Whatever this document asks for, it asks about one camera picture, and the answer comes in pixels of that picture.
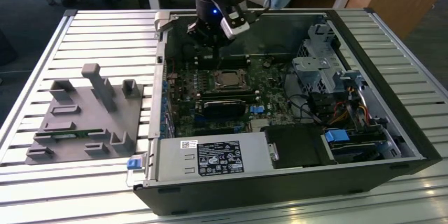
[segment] circuit board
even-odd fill
[[[182,69],[169,74],[175,137],[258,131],[259,129],[253,129],[250,122],[261,122],[265,126],[295,122],[283,97],[282,64],[266,64],[266,57],[261,55],[250,56],[249,62],[245,69],[218,71],[198,70],[193,64],[185,63]],[[239,100],[245,97],[255,97],[255,100],[245,103],[241,116],[209,120],[202,114],[199,104],[205,99],[213,101],[213,97],[205,98],[197,94],[225,93],[226,85],[218,84],[218,78],[226,78],[226,82],[237,85],[239,91],[246,91],[234,97],[226,96],[223,100]]]

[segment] motherboard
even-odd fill
[[[269,55],[181,63],[166,74],[175,137],[257,132],[263,126],[293,124],[283,72],[285,63]]]

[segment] red wire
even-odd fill
[[[334,114],[333,114],[333,118],[335,117],[337,106],[341,105],[341,104],[343,104],[343,103],[345,103],[345,102],[338,102],[338,103],[335,103],[335,105],[334,105]]]

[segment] metal bracket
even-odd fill
[[[153,21],[155,32],[158,33],[163,32],[170,27],[169,22],[170,22],[170,12],[166,10],[157,12]]]

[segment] yellow wire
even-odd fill
[[[346,111],[333,121],[330,121],[329,124],[333,124],[334,122],[342,120],[345,116],[346,116]]]

